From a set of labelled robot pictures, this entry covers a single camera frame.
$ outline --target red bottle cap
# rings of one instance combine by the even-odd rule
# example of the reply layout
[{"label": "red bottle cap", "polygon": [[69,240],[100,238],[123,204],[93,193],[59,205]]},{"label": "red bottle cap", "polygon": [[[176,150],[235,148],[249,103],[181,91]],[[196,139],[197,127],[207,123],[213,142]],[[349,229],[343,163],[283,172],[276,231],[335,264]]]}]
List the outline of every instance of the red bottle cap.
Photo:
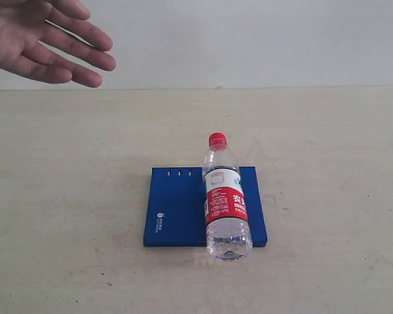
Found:
[{"label": "red bottle cap", "polygon": [[211,134],[210,146],[218,145],[218,144],[227,145],[227,139],[226,139],[224,133],[217,132],[217,133]]}]

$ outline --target table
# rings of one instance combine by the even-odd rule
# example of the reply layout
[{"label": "table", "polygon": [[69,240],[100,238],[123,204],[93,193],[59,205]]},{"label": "table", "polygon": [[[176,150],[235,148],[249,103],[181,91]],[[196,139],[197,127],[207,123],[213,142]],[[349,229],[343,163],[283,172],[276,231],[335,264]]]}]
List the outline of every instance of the table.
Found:
[{"label": "table", "polygon": [[[153,166],[224,131],[266,248],[144,248]],[[0,314],[393,313],[393,87],[0,92]]]}]

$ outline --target hand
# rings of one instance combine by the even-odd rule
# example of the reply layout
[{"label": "hand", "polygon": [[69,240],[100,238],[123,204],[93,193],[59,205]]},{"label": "hand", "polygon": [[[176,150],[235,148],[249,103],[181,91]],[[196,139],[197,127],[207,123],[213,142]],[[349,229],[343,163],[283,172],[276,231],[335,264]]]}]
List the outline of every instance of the hand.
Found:
[{"label": "hand", "polygon": [[42,44],[94,67],[114,70],[116,61],[105,52],[112,48],[112,40],[88,22],[89,17],[79,0],[0,0],[0,68],[51,84],[72,80],[89,87],[100,86],[99,74]]}]

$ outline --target water bottle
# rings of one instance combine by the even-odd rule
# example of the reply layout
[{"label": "water bottle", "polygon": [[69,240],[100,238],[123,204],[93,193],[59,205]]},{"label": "water bottle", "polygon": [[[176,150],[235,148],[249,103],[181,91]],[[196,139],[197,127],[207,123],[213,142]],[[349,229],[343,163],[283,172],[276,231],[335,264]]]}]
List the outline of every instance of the water bottle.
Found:
[{"label": "water bottle", "polygon": [[240,170],[223,133],[212,134],[209,142],[202,168],[207,249],[217,260],[237,260],[252,251]]}]

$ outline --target blue notebook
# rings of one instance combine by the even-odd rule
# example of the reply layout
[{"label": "blue notebook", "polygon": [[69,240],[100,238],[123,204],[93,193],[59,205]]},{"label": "blue notebook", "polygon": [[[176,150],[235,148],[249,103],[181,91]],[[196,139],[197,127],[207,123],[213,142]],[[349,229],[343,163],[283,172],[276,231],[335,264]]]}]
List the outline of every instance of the blue notebook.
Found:
[{"label": "blue notebook", "polygon": [[[267,244],[267,229],[254,167],[240,167],[254,247]],[[202,169],[153,168],[143,244],[145,247],[206,246]]]}]

